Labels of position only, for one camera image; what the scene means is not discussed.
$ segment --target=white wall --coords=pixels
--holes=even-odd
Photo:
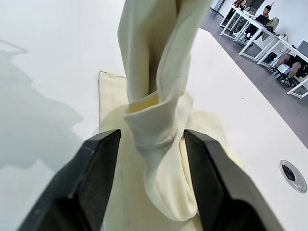
[[[226,16],[227,13],[229,12],[230,10],[230,7],[231,5],[235,2],[235,0],[225,0],[222,4],[222,6],[220,7],[219,9],[219,13],[222,15],[222,16]]]
[[[0,0],[0,230],[16,230],[98,127],[98,72],[124,74],[124,0]]]

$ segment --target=computer monitor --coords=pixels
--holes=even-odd
[[[308,57],[308,43],[306,41],[302,41],[297,50]]]
[[[256,21],[260,22],[260,23],[263,24],[263,25],[266,25],[267,23],[270,22],[270,19],[268,19],[268,18],[265,17],[264,15],[259,15],[259,16],[256,18]]]

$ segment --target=white desk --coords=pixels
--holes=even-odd
[[[281,52],[280,55],[278,55],[270,64],[266,64],[263,61],[266,59],[266,57],[279,45],[283,45],[286,49],[285,52]],[[301,57],[305,62],[308,63],[308,57],[306,57],[305,55],[303,55],[301,52],[299,52],[297,49],[293,48],[292,45],[290,45],[286,40],[284,40],[283,38],[278,37],[278,40],[273,44],[273,46],[263,54],[262,58],[258,61],[257,64],[261,64],[264,66],[271,66],[273,67],[277,61],[279,60],[279,58],[287,53],[287,52],[294,52],[296,55],[298,55],[299,57]],[[298,88],[300,88],[301,86],[303,86],[306,82],[308,82],[308,77],[306,77],[301,83],[299,83],[298,85],[296,85],[294,88],[292,88],[290,91],[287,92],[287,94],[289,95],[294,95],[300,99],[304,98],[306,95],[308,95],[308,91],[303,94],[303,95],[299,95],[297,93],[295,93],[294,91]]]
[[[230,148],[246,160],[246,173],[285,230],[306,231],[308,193],[294,190],[278,164],[290,161],[307,181],[308,150],[209,32],[198,31],[191,55],[187,90],[195,108],[220,118]]]
[[[231,19],[228,21],[228,23],[226,24],[226,26],[224,27],[224,29],[222,30],[220,35],[225,35],[229,38],[232,38],[233,41],[237,42],[239,40],[239,38],[241,37],[241,35],[246,31],[246,29],[249,27],[250,24],[256,26],[258,28],[258,31],[250,38],[250,40],[247,42],[246,46],[241,50],[241,52],[239,53],[240,55],[246,56],[247,58],[250,58],[254,61],[259,60],[259,58],[267,52],[267,50],[273,46],[273,44],[278,40],[278,37],[272,33],[270,33],[262,24],[260,24],[259,22],[257,22],[256,20],[250,18],[248,15],[244,14],[243,11],[239,10],[238,8],[231,6],[229,12],[231,10],[235,10],[235,13],[233,14],[233,16],[231,17]],[[221,23],[219,24],[219,26],[222,26],[223,22],[226,20],[227,15],[229,14],[229,12],[226,14],[226,16],[222,19]],[[231,24],[232,20],[235,18],[236,14],[238,14],[240,17],[237,19],[237,21],[234,23],[234,25],[232,26],[232,28],[229,28],[229,25]],[[244,18],[247,20],[246,24],[243,26],[243,28],[239,31],[238,35],[236,37],[232,37],[228,34],[225,33],[225,31],[227,29],[233,29],[233,27],[235,26],[235,24],[239,21],[240,18]],[[257,36],[260,33],[267,33],[269,34],[272,38],[274,38],[271,42],[269,42],[267,44],[267,46],[256,56],[256,57],[252,57],[246,53],[244,53],[247,48],[255,41],[255,39],[257,38]]]

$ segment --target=cream cloth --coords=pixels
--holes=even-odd
[[[124,120],[146,161],[145,190],[166,217],[178,221],[197,211],[179,141],[192,106],[182,96],[189,52],[209,5],[209,0],[127,0],[118,31],[130,103]]]
[[[193,100],[185,89],[189,52],[209,5],[209,0],[125,3],[118,39],[127,97],[125,79],[100,74],[100,131],[122,131],[107,231],[201,230],[181,136],[187,125],[205,131],[202,118],[189,120]]]
[[[185,222],[173,221],[164,216],[146,194],[143,175],[145,162],[133,146],[130,130],[122,113],[128,104],[125,78],[100,72],[100,132],[121,129],[122,138],[111,195],[105,214],[106,231],[201,231],[198,215]],[[208,112],[194,111],[190,114],[187,129],[193,129],[218,140],[228,156],[243,167],[230,151],[219,119]],[[185,142],[180,141],[183,169],[188,169]]]

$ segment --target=person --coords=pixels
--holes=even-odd
[[[291,67],[288,77],[281,79],[281,83],[287,83],[289,79],[293,78],[295,75],[303,76],[306,72],[308,72],[308,64],[298,55],[292,56],[290,54],[284,54],[274,67],[267,67],[267,69],[273,73],[276,73],[281,64],[286,64]]]
[[[235,1],[232,5],[235,6],[236,8],[241,8],[241,9],[243,9],[245,3],[246,3],[246,0],[237,0],[237,1]],[[227,21],[230,20],[230,19],[232,18],[232,16],[234,15],[234,13],[235,13],[235,10],[232,9],[232,10],[228,13],[228,15],[227,15],[227,17],[226,17],[226,20],[227,20]]]
[[[242,8],[246,3],[246,0],[237,0],[233,3],[233,6]]]
[[[271,6],[268,5],[264,8],[263,10],[263,16],[269,18],[269,12],[271,11]],[[240,37],[240,39],[244,39],[245,37],[250,37],[252,35],[254,35],[256,32],[258,31],[258,28],[255,27],[254,25],[250,25],[246,31],[244,32],[244,34]]]

